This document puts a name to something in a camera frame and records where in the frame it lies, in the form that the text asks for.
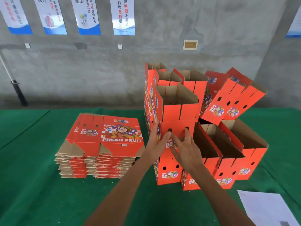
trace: black pole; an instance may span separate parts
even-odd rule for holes
[[[17,81],[13,80],[11,82],[11,84],[13,85],[13,88],[15,89],[15,91],[16,91],[16,93],[18,95],[18,98],[19,98],[19,100],[21,102],[21,105],[22,106],[28,106],[28,103],[27,103],[27,101],[26,101],[26,99],[25,99],[25,97],[24,97],[24,95],[23,95],[23,93],[22,93],[22,91],[21,91],[21,89],[20,89],[19,84],[17,83]]]

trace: box stack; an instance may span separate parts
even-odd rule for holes
[[[143,151],[136,118],[80,114],[55,161],[62,178],[121,178]]]
[[[224,189],[230,189],[235,180],[248,179],[268,148],[261,137],[237,119],[266,93],[235,68],[226,74],[207,71],[203,75],[175,68],[166,72],[161,63],[145,64],[148,132],[160,121],[159,140],[168,130],[184,139],[188,127],[205,167]],[[173,158],[171,145],[169,140],[154,163],[157,184],[181,182],[183,190],[199,189]]]

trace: gray wall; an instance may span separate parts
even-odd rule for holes
[[[301,109],[301,39],[285,38],[301,0],[289,0],[255,81],[268,90],[258,107]]]
[[[68,35],[46,35],[33,0],[21,3],[34,35],[10,34],[0,15],[3,55],[31,105],[142,105],[145,61],[203,73],[235,67],[254,79],[286,6],[286,0],[135,0],[136,36],[114,36],[110,0],[96,0],[102,35],[81,36],[71,0],[59,2]],[[183,51],[184,39],[198,39],[198,50]],[[19,106],[1,64],[0,80],[0,107]]]

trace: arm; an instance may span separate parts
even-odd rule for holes
[[[200,149],[194,143],[189,130],[185,129],[185,132],[186,137],[183,142],[172,134],[172,139],[179,148],[180,153],[176,152],[174,147],[170,147],[170,149],[175,159],[190,173],[204,192],[220,225],[255,226],[204,166]]]
[[[171,136],[171,133],[168,132],[158,143],[156,137],[158,125],[159,123],[154,125],[143,155],[100,203],[98,208],[86,220],[84,226],[123,225],[143,176],[160,157],[166,142]]]

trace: right hand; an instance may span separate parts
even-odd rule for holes
[[[201,151],[195,144],[187,128],[185,128],[185,134],[186,136],[183,142],[181,142],[175,134],[171,134],[171,139],[176,143],[180,153],[178,153],[173,146],[170,147],[170,150],[180,165],[187,170],[188,173],[191,173],[200,167],[204,167],[204,164]]]

